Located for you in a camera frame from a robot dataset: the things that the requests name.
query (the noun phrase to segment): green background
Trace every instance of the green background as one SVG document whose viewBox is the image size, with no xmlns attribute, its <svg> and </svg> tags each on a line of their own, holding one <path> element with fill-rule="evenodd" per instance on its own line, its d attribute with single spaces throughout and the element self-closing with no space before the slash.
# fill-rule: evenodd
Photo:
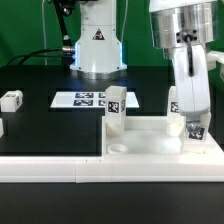
<svg viewBox="0 0 224 224">
<path fill-rule="evenodd" d="M 126 0 L 117 0 L 117 36 L 120 39 Z M 0 66 L 13 57 L 44 48 L 42 0 L 0 0 Z M 123 61 L 128 66 L 168 66 L 162 50 L 154 49 L 150 30 L 149 0 L 129 0 L 123 43 Z M 211 44 L 213 50 L 224 51 L 224 5 L 219 1 L 220 39 Z M 45 3 L 47 47 L 61 47 L 61 33 L 53 4 Z M 80 36 L 80 10 L 77 4 L 72 16 L 65 18 L 73 42 Z M 48 59 L 60 64 L 60 59 Z M 32 58 L 26 64 L 44 64 L 42 58 Z M 210 74 L 213 82 L 217 77 Z"/>
</svg>

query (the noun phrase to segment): white box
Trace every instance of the white box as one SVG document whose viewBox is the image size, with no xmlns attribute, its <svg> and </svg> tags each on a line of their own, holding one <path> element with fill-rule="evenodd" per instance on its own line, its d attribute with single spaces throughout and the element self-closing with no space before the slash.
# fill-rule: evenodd
<svg viewBox="0 0 224 224">
<path fill-rule="evenodd" d="M 2 112 L 16 112 L 23 103 L 23 93 L 19 90 L 8 91 L 1 98 Z"/>
</svg>

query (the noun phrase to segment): black table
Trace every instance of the black table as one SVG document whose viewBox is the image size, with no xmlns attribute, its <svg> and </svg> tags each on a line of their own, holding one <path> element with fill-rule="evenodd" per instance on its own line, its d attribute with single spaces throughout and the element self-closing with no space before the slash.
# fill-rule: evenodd
<svg viewBox="0 0 224 224">
<path fill-rule="evenodd" d="M 100 155 L 103 109 L 52 110 L 56 91 L 134 91 L 139 109 L 129 116 L 165 115 L 174 84 L 167 68 L 129 68 L 128 78 L 77 79 L 61 67 L 0 69 L 0 94 L 20 89 L 24 105 L 1 113 L 1 156 Z M 223 146 L 223 93 L 211 85 L 210 133 Z M 0 184 L 0 222 L 7 223 L 223 223 L 223 183 Z"/>
</svg>

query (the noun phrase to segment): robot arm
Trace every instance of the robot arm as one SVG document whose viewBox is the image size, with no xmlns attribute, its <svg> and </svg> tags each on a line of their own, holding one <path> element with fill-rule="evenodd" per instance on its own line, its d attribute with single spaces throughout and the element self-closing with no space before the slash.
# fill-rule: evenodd
<svg viewBox="0 0 224 224">
<path fill-rule="evenodd" d="M 154 46 L 172 59 L 179 112 L 189 132 L 210 111 L 206 43 L 216 38 L 217 0 L 151 0 Z"/>
</svg>

